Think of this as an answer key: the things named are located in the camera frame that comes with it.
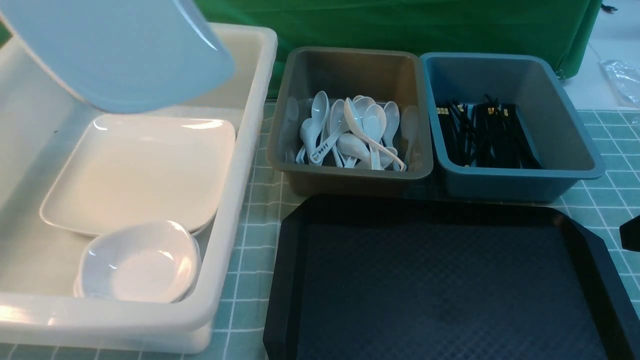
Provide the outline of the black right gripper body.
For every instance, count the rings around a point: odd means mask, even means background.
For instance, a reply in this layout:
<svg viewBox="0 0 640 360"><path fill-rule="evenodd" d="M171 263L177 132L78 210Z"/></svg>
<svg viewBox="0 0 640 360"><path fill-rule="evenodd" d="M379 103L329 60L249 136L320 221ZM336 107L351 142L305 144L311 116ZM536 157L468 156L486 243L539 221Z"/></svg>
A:
<svg viewBox="0 0 640 360"><path fill-rule="evenodd" d="M640 252L640 215L619 226L621 246L624 250Z"/></svg>

